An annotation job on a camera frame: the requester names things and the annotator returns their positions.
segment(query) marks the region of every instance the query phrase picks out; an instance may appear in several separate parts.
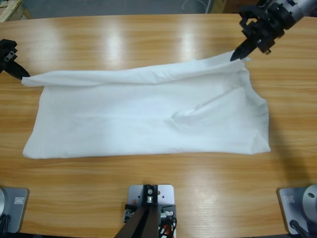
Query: wooden crate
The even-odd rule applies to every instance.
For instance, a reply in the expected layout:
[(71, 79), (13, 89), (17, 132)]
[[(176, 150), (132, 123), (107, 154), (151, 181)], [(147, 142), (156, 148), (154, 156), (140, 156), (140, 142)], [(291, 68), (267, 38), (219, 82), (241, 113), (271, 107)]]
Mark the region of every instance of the wooden crate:
[(23, 7), (22, 0), (5, 0), (0, 5), (0, 22), (30, 18), (32, 18), (31, 14)]
[(215, 0), (212, 6), (211, 13), (223, 13), (227, 0)]

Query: floor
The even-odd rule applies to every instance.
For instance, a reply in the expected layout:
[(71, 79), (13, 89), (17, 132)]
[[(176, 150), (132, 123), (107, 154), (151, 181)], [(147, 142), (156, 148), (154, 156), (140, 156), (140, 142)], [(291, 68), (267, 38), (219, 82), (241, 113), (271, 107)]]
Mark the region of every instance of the floor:
[(23, 2), (33, 18), (46, 18), (205, 13), (209, 0), (23, 0)]

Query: black clamp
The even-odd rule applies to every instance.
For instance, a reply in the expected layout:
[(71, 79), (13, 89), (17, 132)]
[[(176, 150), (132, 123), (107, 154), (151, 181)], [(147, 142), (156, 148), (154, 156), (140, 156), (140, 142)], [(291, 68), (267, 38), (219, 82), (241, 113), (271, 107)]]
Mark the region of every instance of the black clamp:
[(0, 41), (0, 73), (4, 70), (17, 79), (30, 77), (30, 74), (14, 60), (17, 58), (17, 43), (10, 40)]
[(247, 39), (236, 49), (231, 61), (243, 59), (255, 48), (262, 53), (270, 54), (270, 48), (275, 44), (275, 39), (284, 35), (295, 23), (292, 12), (288, 12), (283, 4), (272, 0), (261, 0), (256, 6), (242, 6), (239, 8), (242, 17), (240, 25)]

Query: folded shirt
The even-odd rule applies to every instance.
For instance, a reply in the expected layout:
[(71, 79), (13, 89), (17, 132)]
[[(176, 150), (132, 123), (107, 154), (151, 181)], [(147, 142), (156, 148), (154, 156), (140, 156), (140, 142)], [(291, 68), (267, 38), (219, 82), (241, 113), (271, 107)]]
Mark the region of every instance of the folded shirt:
[(268, 108), (232, 52), (122, 71), (53, 71), (23, 155), (87, 156), (270, 151)]

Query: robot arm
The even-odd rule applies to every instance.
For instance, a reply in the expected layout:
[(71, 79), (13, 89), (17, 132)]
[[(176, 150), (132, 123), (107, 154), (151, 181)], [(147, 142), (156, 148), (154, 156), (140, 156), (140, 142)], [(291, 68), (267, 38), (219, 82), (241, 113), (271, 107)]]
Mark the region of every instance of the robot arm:
[(317, 8), (317, 0), (260, 0), (256, 6), (243, 6), (239, 9), (242, 17), (240, 25), (247, 39), (236, 49), (231, 61), (243, 59), (256, 47), (269, 54), (275, 44), (274, 39), (284, 35), (304, 16)]

